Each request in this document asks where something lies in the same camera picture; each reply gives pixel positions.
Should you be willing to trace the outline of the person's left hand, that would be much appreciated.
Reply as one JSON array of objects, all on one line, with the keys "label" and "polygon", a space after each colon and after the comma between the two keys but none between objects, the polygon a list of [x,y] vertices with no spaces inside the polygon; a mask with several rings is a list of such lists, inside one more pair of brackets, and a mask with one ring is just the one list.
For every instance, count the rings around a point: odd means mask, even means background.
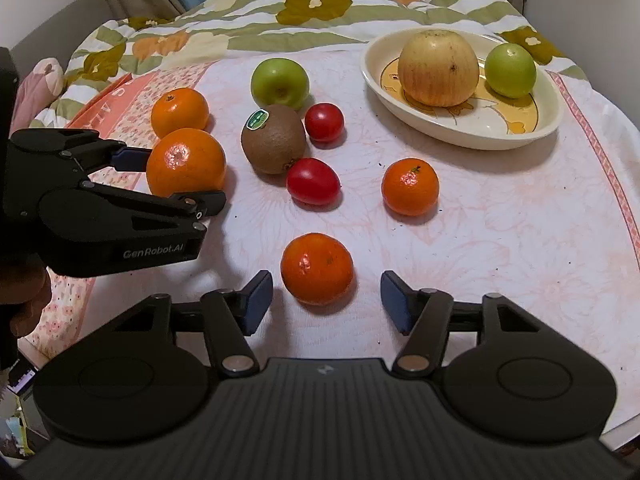
[{"label": "person's left hand", "polygon": [[9,326],[16,338],[36,328],[51,298],[50,275],[40,263],[1,273],[1,305],[13,310]]}]

